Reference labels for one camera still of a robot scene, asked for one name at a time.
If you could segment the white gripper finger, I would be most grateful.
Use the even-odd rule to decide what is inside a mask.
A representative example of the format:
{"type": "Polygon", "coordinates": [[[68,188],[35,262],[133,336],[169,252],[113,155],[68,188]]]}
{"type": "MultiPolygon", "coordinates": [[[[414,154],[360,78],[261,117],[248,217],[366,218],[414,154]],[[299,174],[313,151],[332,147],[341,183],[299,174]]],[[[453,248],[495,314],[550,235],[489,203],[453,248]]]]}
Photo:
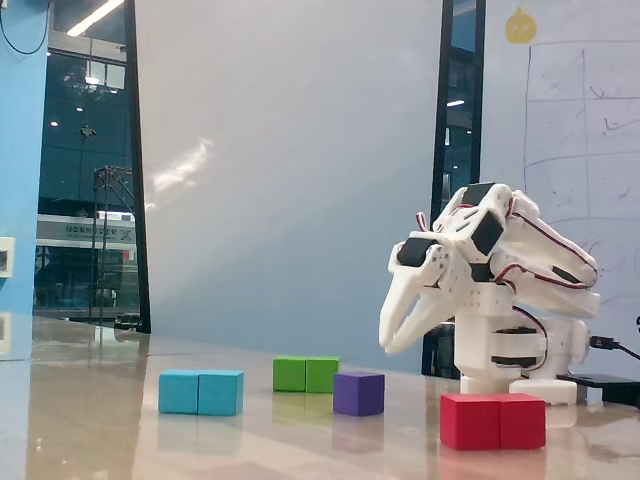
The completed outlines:
{"type": "Polygon", "coordinates": [[[396,272],[379,317],[379,344],[383,348],[407,348],[415,341],[419,318],[409,308],[419,297],[422,282],[416,274],[396,272]]]}
{"type": "MultiPolygon", "coordinates": [[[[417,298],[417,301],[410,314],[419,318],[420,322],[417,326],[417,335],[415,341],[408,347],[413,345],[424,334],[432,330],[440,322],[452,317],[456,310],[457,300],[450,295],[438,293],[434,289],[424,289],[417,298]]],[[[407,348],[384,348],[388,354],[401,353],[407,348]]]]}

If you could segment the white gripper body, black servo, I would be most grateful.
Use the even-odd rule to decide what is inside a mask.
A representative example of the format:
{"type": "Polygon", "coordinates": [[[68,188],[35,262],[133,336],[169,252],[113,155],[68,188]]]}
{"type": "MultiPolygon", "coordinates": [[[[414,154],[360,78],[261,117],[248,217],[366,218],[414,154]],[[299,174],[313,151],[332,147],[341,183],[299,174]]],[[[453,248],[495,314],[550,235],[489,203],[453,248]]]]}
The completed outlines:
{"type": "Polygon", "coordinates": [[[470,266],[456,246],[443,236],[414,235],[396,244],[388,265],[392,279],[396,272],[416,274],[419,294],[427,288],[455,299],[471,283],[470,266]]]}

